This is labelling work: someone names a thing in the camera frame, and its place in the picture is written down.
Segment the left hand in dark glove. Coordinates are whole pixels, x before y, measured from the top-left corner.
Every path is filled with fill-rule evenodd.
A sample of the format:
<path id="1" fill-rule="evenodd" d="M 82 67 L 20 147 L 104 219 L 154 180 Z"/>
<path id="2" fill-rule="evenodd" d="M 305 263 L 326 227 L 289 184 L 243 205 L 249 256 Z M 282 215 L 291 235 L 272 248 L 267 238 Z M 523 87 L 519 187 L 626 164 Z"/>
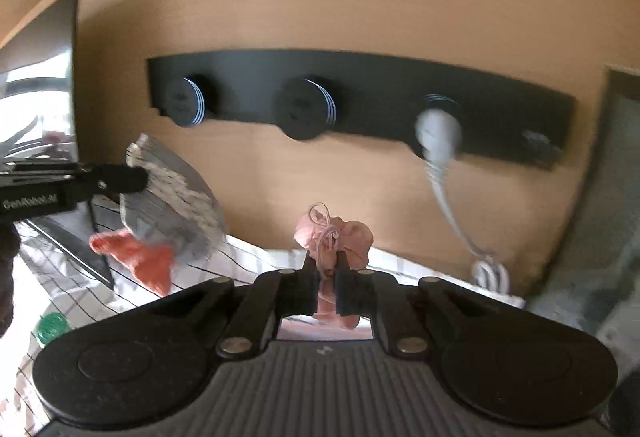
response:
<path id="1" fill-rule="evenodd" d="M 0 228 L 0 336 L 6 334 L 13 321 L 13 263 L 21 247 L 21 238 L 13 223 Z"/>

